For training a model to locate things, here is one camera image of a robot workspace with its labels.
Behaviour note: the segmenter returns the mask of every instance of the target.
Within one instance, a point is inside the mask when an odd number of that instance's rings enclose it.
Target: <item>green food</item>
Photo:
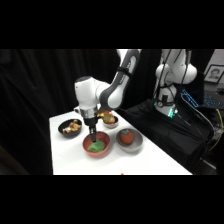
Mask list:
[[[104,142],[96,140],[96,142],[92,143],[92,145],[88,148],[88,151],[99,153],[102,152],[104,148],[105,148]]]

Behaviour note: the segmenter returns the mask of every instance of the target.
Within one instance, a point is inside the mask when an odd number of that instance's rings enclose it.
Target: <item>dark bowl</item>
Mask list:
[[[69,127],[69,125],[74,121],[74,120],[77,120],[78,121],[78,125],[81,125],[81,128],[78,130],[78,131],[74,131],[72,133],[69,133],[69,134],[64,134],[63,133],[63,129]],[[68,121],[65,121],[63,122],[59,127],[58,127],[58,131],[66,138],[72,138],[72,137],[76,137],[80,134],[82,130],[82,121],[80,121],[79,119],[71,119],[71,120],[68,120]]]

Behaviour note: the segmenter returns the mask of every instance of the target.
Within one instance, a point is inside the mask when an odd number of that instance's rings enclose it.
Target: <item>gray bowl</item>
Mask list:
[[[134,134],[134,137],[135,137],[134,141],[130,145],[126,145],[126,144],[122,143],[120,140],[120,133],[127,129],[130,130]],[[136,152],[142,146],[143,137],[138,131],[130,129],[130,128],[127,128],[127,129],[123,129],[117,133],[117,136],[116,136],[117,143],[120,146],[120,148],[127,153]]]

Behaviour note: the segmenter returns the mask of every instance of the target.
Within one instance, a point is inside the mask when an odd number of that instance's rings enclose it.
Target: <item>table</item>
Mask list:
[[[116,133],[124,128],[135,128],[116,112],[114,115],[119,118],[116,129],[107,129],[102,120],[97,124],[97,130],[106,132],[111,138],[110,148],[101,158],[89,156],[82,147],[84,138],[89,134],[87,126],[83,125],[80,135],[74,139],[66,139],[58,132],[62,122],[83,120],[81,115],[70,112],[50,118],[54,175],[191,175],[144,135],[138,152],[123,152],[116,143]]]

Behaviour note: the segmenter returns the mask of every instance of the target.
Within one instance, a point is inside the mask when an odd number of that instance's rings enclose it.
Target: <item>black background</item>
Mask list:
[[[204,72],[214,49],[193,49]],[[123,109],[152,97],[160,49],[144,49]],[[30,174],[53,174],[49,118],[78,106],[74,82],[82,76],[111,83],[116,49],[0,49],[0,144]]]

